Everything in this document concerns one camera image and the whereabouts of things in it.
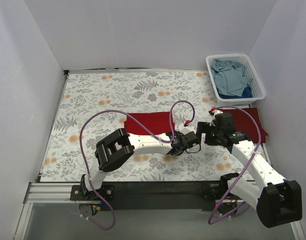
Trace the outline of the dark blue t shirt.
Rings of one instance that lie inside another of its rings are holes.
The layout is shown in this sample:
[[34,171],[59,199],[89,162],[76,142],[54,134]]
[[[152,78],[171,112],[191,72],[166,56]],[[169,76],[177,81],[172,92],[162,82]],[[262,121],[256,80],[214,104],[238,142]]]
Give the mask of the dark blue t shirt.
[[250,87],[246,87],[244,90],[243,90],[243,93],[241,96],[235,96],[235,95],[222,95],[220,93],[218,93],[218,95],[223,98],[223,99],[244,99],[244,98],[252,98],[252,91],[251,91],[251,88]]

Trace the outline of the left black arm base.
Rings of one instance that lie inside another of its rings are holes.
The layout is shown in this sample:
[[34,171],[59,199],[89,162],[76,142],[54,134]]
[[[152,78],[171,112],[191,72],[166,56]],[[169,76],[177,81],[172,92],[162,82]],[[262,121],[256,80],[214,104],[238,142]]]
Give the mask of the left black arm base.
[[[102,188],[97,189],[98,194],[107,201],[114,199],[114,186],[104,185]],[[70,194],[71,201],[100,201],[101,199],[94,191],[83,190],[81,185],[73,185]]]

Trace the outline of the white plastic basket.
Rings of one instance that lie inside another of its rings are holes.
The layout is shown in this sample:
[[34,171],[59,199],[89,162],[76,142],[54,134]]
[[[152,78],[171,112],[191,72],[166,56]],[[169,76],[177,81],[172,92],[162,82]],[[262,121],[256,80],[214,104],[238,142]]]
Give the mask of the white plastic basket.
[[[213,74],[211,73],[211,65],[213,60],[220,59],[226,61],[236,61],[243,65],[245,65],[246,70],[244,71],[247,77],[252,79],[250,84],[252,97],[250,98],[233,98],[233,99],[224,99],[219,96],[219,93],[216,89],[216,85],[214,82]],[[233,54],[217,54],[217,55],[209,55],[205,59],[206,65],[209,71],[209,77],[212,83],[212,86],[215,91],[215,96],[217,98],[217,103],[220,105],[230,105],[230,106],[241,106],[241,105],[249,105],[255,101],[262,100],[266,97],[266,92],[261,82],[260,77],[258,76],[256,69],[248,55],[241,54],[241,53],[233,53]]]

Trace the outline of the floral patterned table mat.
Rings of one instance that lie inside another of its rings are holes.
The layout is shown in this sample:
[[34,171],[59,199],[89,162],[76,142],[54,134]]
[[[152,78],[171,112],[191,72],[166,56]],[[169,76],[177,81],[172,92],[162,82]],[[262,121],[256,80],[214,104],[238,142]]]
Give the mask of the floral patterned table mat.
[[[70,74],[40,180],[78,182],[95,159],[96,143],[123,127],[125,113],[173,112],[176,126],[210,120],[216,97],[207,72],[149,71]],[[225,148],[195,147],[180,156],[143,154],[106,181],[203,181],[238,173],[243,165]]]

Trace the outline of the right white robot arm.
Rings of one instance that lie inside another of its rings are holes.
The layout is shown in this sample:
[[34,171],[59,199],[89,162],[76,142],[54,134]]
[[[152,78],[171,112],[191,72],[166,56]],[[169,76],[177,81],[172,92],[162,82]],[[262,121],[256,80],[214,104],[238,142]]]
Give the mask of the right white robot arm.
[[197,133],[205,134],[209,146],[222,146],[244,166],[241,173],[221,176],[214,195],[220,200],[237,196],[256,210],[261,223],[275,227],[302,219],[299,183],[279,174],[257,151],[251,138],[237,131],[233,117],[216,108],[211,122],[199,122]]

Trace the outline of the light blue t shirt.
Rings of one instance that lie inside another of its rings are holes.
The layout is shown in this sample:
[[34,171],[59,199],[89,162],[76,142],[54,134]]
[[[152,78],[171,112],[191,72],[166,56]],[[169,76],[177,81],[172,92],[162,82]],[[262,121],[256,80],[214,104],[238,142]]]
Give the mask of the light blue t shirt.
[[214,59],[211,73],[218,93],[240,97],[243,90],[252,82],[252,79],[244,74],[245,70],[245,65],[239,62]]

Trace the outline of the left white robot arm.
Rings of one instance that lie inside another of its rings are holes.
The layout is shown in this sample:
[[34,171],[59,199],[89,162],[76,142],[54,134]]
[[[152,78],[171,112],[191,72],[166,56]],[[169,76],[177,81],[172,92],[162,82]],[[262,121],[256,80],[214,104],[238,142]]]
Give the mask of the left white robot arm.
[[81,179],[82,194],[87,200],[95,199],[107,173],[119,169],[133,155],[179,156],[199,145],[200,138],[187,128],[157,136],[137,135],[127,133],[125,128],[117,129],[96,144],[95,160]]

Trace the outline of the folded dark red t shirt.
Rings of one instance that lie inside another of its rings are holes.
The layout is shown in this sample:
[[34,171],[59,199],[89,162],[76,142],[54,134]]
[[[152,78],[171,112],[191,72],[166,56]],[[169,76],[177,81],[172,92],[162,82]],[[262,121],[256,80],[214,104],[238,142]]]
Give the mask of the folded dark red t shirt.
[[256,122],[261,135],[260,143],[266,143],[268,133],[262,128],[257,108],[246,108],[245,112],[238,109],[222,109],[222,112],[228,112],[232,115],[237,131],[245,132],[254,143],[258,143],[258,132],[255,123],[245,113],[247,112]]

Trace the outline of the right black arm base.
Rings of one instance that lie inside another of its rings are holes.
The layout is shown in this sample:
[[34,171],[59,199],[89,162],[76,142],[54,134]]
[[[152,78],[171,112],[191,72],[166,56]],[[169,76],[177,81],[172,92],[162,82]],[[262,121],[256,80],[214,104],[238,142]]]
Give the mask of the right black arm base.
[[218,200],[222,197],[222,191],[218,184],[202,185],[197,193],[205,200]]

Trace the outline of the aluminium frame rail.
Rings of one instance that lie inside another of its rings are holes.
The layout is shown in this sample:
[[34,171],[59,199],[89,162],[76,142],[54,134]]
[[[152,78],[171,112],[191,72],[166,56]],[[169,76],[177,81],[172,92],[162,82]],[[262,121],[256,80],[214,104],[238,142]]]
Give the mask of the aluminium frame rail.
[[30,183],[24,203],[69,203],[74,183]]

